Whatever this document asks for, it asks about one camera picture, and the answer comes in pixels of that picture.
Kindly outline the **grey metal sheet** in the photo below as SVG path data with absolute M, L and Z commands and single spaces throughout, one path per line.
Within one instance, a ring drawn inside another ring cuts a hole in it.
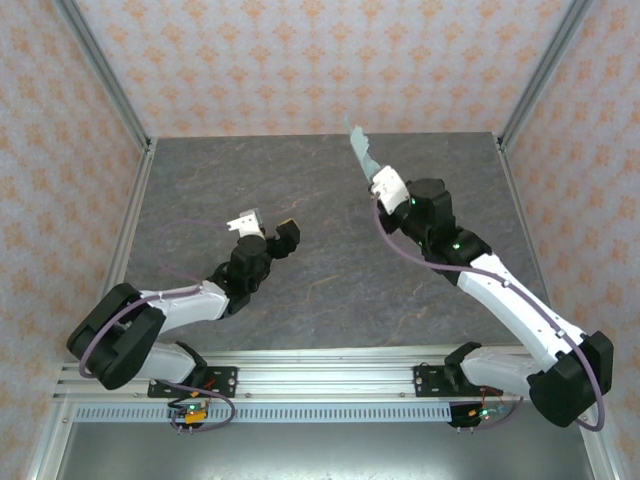
M 456 433 L 438 423 L 77 424 L 57 480 L 594 480 L 580 433 L 528 413 Z

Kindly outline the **aluminium lower frame rail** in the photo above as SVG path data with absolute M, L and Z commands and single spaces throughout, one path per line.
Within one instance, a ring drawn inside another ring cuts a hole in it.
M 56 480 L 73 427 L 77 404 L 54 402 L 37 443 L 26 480 Z
M 594 480 L 625 480 L 609 425 L 599 432 L 580 428 Z

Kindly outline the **aluminium frame post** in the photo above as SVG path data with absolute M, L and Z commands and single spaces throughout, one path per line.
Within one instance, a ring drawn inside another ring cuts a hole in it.
M 516 140 L 593 3 L 594 0 L 571 0 L 569 8 L 551 37 L 502 133 L 497 137 L 502 151 L 506 152 Z
M 76 0 L 52 1 L 78 41 L 81 50 L 106 90 L 129 134 L 144 150 L 149 149 L 153 144 L 153 139 L 145 131 L 78 3 Z

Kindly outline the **aluminium table side rail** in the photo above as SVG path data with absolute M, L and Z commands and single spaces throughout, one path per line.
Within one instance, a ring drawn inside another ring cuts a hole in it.
M 99 299 L 104 297 L 112 287 L 120 283 L 125 277 L 157 143 L 158 138 L 152 137 L 148 143 L 143 146 L 138 169 L 130 189 L 128 203 L 119 229 L 119 235 L 114 246 L 111 263 L 106 271 L 100 293 L 98 294 Z
M 535 245 L 534 245 L 533 238 L 531 236 L 531 232 L 529 229 L 529 225 L 525 216 L 523 203 L 521 201 L 518 188 L 515 182 L 513 169 L 511 168 L 511 164 L 507 156 L 506 147 L 503 144 L 501 137 L 494 135 L 494 141 L 495 141 L 496 150 L 497 150 L 497 153 L 498 153 L 498 156 L 499 156 L 499 159 L 500 159 L 500 162 L 509 186 L 509 190 L 518 214 L 518 218 L 523 229 L 524 237 L 529 250 L 529 256 L 531 257 L 531 261 L 534 266 L 536 280 L 540 285 L 542 299 L 546 304 L 548 304 L 550 300 L 549 291 L 547 289 L 545 278 L 536 255 Z

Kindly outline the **teal paper box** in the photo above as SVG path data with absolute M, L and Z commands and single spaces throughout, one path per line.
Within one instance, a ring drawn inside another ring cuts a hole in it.
M 364 177 L 369 185 L 373 183 L 374 176 L 380 171 L 380 164 L 369 153 L 370 141 L 360 125 L 353 124 L 349 117 L 344 118 L 348 130 L 349 142 L 352 151 L 358 161 Z

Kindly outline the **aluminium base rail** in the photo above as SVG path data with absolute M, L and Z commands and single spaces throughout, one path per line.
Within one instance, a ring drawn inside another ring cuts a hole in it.
M 242 402 L 415 400 L 414 366 L 439 365 L 453 345 L 210 351 L 204 360 L 238 368 Z

